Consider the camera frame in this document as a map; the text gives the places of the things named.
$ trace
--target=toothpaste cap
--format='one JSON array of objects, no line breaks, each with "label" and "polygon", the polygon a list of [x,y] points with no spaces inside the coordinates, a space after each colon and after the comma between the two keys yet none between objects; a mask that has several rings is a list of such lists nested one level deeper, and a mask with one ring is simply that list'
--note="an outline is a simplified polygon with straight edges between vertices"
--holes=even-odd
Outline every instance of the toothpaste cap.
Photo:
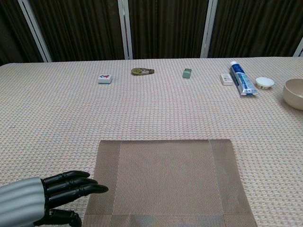
[{"label": "toothpaste cap", "polygon": [[272,79],[267,77],[258,77],[256,82],[260,87],[272,87],[275,84]]},{"label": "toothpaste cap", "polygon": [[231,66],[235,65],[235,64],[238,64],[236,61],[232,61],[231,62]]}]

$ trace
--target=placemat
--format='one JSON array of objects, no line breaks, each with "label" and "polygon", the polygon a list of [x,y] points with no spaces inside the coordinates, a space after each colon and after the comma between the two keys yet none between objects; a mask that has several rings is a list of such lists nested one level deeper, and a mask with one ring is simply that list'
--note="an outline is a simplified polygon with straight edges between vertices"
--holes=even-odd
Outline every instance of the placemat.
[{"label": "placemat", "polygon": [[101,141],[85,227],[255,227],[230,140]]}]

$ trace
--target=toothpaste tube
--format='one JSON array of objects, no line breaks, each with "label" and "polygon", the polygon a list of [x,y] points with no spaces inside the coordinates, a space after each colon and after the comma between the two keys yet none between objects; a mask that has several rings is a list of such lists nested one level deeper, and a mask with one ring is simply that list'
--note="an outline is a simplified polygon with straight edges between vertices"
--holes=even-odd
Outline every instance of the toothpaste tube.
[{"label": "toothpaste tube", "polygon": [[231,62],[231,76],[240,92],[240,95],[251,96],[258,94],[255,86],[253,86],[242,67],[236,61]]}]

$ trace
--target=dark brown curtain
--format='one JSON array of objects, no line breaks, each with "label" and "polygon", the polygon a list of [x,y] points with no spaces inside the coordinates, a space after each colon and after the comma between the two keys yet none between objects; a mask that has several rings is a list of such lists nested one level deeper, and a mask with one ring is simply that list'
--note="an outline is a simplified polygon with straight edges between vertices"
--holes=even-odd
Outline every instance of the dark brown curtain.
[{"label": "dark brown curtain", "polygon": [[208,57],[293,56],[303,0],[219,0]]},{"label": "dark brown curtain", "polygon": [[53,61],[124,59],[116,0],[30,0]]},{"label": "dark brown curtain", "polygon": [[0,0],[0,33],[0,66],[42,61],[17,0]]},{"label": "dark brown curtain", "polygon": [[200,57],[208,0],[129,0],[133,57]]}]

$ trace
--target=black robot finger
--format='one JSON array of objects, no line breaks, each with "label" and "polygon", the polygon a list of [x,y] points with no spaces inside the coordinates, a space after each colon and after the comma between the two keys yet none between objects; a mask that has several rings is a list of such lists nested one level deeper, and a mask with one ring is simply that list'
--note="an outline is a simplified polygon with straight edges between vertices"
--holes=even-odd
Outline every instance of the black robot finger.
[{"label": "black robot finger", "polygon": [[87,178],[89,176],[90,176],[90,174],[87,172],[73,170],[73,171],[65,172],[62,174],[55,175],[55,176],[50,176],[48,178],[42,179],[41,181],[44,186],[48,186],[51,184],[59,183],[66,179],[72,179],[72,178],[77,178],[77,177],[86,177]]},{"label": "black robot finger", "polygon": [[68,189],[72,189],[76,186],[86,185],[86,184],[98,184],[97,181],[85,177],[67,179],[60,183],[51,184],[49,186],[45,186],[45,193],[50,195],[56,192],[62,192]]},{"label": "black robot finger", "polygon": [[34,222],[35,226],[41,225],[66,225],[81,227],[82,221],[77,213],[72,210],[46,210],[45,215],[39,221]]},{"label": "black robot finger", "polygon": [[78,186],[63,192],[58,192],[45,197],[45,204],[48,208],[52,209],[63,204],[72,202],[82,196],[92,193],[104,193],[108,188],[100,184],[87,184]]}]

